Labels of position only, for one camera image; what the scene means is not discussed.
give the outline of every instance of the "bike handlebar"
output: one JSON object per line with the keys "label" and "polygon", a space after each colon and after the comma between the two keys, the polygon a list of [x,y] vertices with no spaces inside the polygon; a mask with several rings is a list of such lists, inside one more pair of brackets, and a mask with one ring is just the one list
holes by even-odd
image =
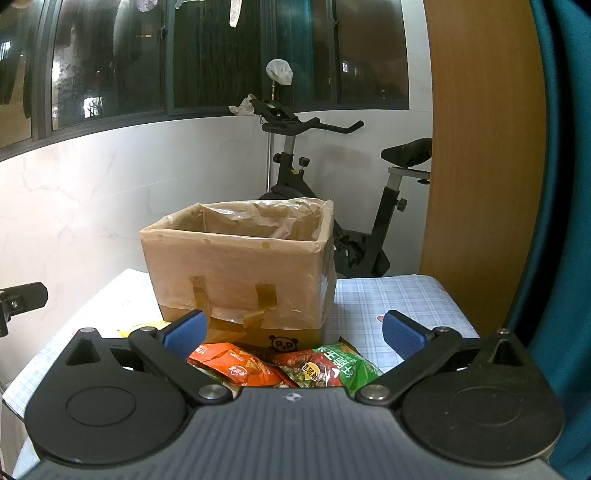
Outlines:
{"label": "bike handlebar", "polygon": [[264,132],[295,137],[296,135],[308,131],[310,128],[318,128],[318,125],[322,125],[320,123],[320,118],[314,117],[307,122],[301,122],[299,120],[284,120],[281,125],[268,122],[262,124],[261,128]]}
{"label": "bike handlebar", "polygon": [[251,100],[251,104],[254,107],[255,114],[261,115],[267,120],[267,123],[262,124],[261,127],[264,132],[285,135],[287,137],[295,137],[311,128],[336,132],[338,134],[350,134],[359,130],[364,125],[359,120],[348,128],[337,127],[336,125],[320,123],[318,117],[311,118],[307,122],[302,122],[291,109],[278,102],[261,102],[260,100],[253,99]]}
{"label": "bike handlebar", "polygon": [[337,132],[338,134],[352,134],[353,132],[359,130],[364,125],[365,124],[363,123],[363,120],[359,120],[358,122],[355,122],[353,125],[351,125],[349,128],[337,127],[335,125],[327,125],[327,124],[320,124],[319,126],[312,127],[312,128],[318,128],[320,130],[328,130],[329,132]]}

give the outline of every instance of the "cardboard box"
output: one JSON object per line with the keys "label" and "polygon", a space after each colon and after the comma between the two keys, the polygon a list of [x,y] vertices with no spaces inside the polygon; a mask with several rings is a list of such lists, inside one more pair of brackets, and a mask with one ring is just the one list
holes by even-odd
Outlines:
{"label": "cardboard box", "polygon": [[140,232],[163,318],[197,308],[206,343],[287,352],[323,343],[332,306],[333,204],[319,199],[196,204]]}

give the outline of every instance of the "blue gripper pad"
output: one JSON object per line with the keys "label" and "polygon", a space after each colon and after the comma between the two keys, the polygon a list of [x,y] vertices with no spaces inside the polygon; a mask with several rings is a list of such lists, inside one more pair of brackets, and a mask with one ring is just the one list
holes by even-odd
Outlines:
{"label": "blue gripper pad", "polygon": [[205,341],[207,316],[201,310],[193,310],[160,330],[159,334],[165,348],[186,360]]}
{"label": "blue gripper pad", "polygon": [[390,310],[384,315],[382,334],[384,341],[403,360],[426,347],[434,337],[431,330],[396,310]]}

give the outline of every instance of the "panda logo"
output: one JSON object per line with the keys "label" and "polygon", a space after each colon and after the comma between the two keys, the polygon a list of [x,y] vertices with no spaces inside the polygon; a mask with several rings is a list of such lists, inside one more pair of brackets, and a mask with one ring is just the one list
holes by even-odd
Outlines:
{"label": "panda logo", "polygon": [[297,338],[276,337],[269,335],[271,348],[276,352],[295,352],[299,340]]}

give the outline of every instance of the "table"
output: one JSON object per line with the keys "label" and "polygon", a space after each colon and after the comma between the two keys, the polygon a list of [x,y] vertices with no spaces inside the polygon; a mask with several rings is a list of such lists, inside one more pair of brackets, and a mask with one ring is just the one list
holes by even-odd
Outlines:
{"label": "table", "polygon": [[[424,275],[404,275],[337,280],[325,343],[333,343],[342,336],[365,358],[387,372],[402,362],[382,338],[378,317],[389,310],[398,310],[430,329],[449,326],[464,337],[478,337],[437,280]],[[119,336],[117,329],[130,330],[134,325],[161,319],[148,274],[125,270],[76,312],[33,357],[6,390],[4,403],[23,418],[33,392],[78,329],[91,326],[97,328],[103,338],[112,338]],[[37,462],[27,439],[14,474],[25,473]]]}

